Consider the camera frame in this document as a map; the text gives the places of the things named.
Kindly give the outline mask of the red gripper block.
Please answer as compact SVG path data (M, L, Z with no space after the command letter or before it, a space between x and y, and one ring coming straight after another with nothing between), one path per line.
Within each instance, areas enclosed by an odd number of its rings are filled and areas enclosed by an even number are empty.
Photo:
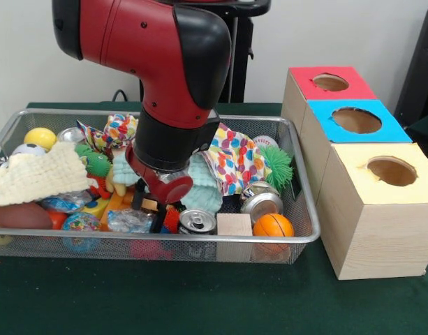
M125 151L125 158L131 169L139 176L135 184L135 192L131 202L131 209L141 210L146 194L145 189L158 202L158 212L150 226L150 233L160 233L167 214L167 205L179 202L192 188L193 180L189 175L188 167L180 171L160 172L145 165L136 156L135 145L130 143Z

